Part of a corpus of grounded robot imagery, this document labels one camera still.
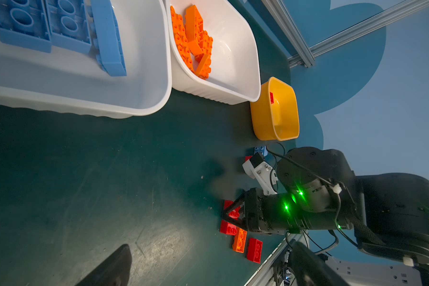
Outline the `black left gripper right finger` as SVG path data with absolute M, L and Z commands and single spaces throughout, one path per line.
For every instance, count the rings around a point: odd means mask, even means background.
M 298 286 L 349 286 L 341 276 L 303 243 L 295 242 L 293 244 L 290 266 Z

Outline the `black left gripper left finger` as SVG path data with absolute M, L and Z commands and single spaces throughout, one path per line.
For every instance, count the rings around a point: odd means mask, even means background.
M 127 286 L 132 266 L 128 244 L 121 245 L 76 286 Z

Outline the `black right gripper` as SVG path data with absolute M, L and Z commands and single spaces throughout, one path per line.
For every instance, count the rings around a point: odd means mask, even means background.
M 240 217 L 229 218 L 229 212 L 240 207 Z M 306 230 L 337 230 L 336 212 L 304 211 L 289 193 L 265 196 L 260 188 L 252 188 L 233 201 L 221 218 L 243 230 L 256 234 L 299 234 Z

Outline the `long red lego brick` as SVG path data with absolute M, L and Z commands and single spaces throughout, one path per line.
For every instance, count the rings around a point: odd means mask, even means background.
M 227 209 L 228 207 L 230 207 L 230 205 L 232 205 L 232 203 L 233 201 L 225 200 L 223 209 Z M 230 219 L 233 220 L 238 219 L 240 217 L 240 207 L 237 207 L 236 209 L 229 212 L 228 216 Z M 222 219 L 220 223 L 219 232 L 225 235 L 235 236 L 237 234 L 237 227 L 234 224 L 231 224 L 226 220 Z

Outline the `blue lego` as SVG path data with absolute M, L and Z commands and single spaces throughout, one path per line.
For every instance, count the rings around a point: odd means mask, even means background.
M 268 155 L 268 150 L 265 145 L 258 146 L 254 148 L 254 153 L 261 154 L 263 157 L 266 157 Z
M 52 40 L 44 1 L 0 0 L 0 41 L 50 53 Z
M 95 34 L 92 40 L 98 50 L 97 63 L 112 77 L 127 76 L 119 26 L 111 1 L 91 1 L 88 15 Z
M 88 54 L 92 42 L 85 1 L 46 0 L 52 45 Z

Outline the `small orange lego piece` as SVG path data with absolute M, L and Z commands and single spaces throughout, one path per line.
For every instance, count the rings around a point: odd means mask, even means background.
M 185 10 L 185 29 L 189 50 L 194 56 L 203 53 L 203 18 L 196 5 Z

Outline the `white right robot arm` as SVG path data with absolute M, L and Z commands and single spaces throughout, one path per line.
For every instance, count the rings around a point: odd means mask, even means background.
M 269 165 L 261 153 L 243 163 L 259 187 L 244 191 L 221 217 L 260 234 L 328 230 L 361 252 L 429 264 L 429 180 L 413 174 L 357 176 L 341 151 L 300 147 Z

